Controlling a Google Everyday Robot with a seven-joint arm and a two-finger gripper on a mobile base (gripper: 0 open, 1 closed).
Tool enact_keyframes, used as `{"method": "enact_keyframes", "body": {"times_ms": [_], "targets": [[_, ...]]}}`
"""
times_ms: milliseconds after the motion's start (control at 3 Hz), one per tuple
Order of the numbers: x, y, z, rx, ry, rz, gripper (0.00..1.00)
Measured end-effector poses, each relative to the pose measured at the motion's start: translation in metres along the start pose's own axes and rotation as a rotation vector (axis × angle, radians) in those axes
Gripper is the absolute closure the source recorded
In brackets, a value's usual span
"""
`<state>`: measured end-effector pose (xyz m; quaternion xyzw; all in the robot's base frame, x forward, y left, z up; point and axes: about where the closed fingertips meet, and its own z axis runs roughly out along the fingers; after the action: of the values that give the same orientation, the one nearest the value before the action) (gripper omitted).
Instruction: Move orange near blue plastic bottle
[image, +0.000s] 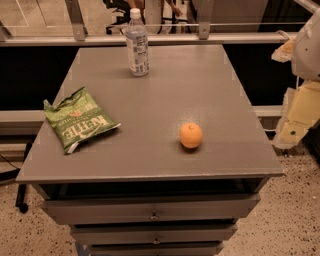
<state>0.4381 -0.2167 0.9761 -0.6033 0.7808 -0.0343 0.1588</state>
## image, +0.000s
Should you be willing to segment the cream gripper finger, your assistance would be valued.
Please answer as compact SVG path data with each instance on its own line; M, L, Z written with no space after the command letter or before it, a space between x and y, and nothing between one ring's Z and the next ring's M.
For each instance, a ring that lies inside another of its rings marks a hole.
M304 81L297 89L288 88L281 114L273 145L290 149L320 120L320 83Z
M295 39L290 38L273 52L273 54L271 55L271 59L281 63L290 61L293 54L294 43Z

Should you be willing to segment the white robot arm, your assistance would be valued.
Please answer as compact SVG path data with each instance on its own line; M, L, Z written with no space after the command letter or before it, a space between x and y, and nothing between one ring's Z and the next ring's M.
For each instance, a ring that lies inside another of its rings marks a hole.
M295 38L274 51L271 59L290 61L292 73L303 80L295 89L287 89L273 139L276 148L290 149L320 120L320 9Z

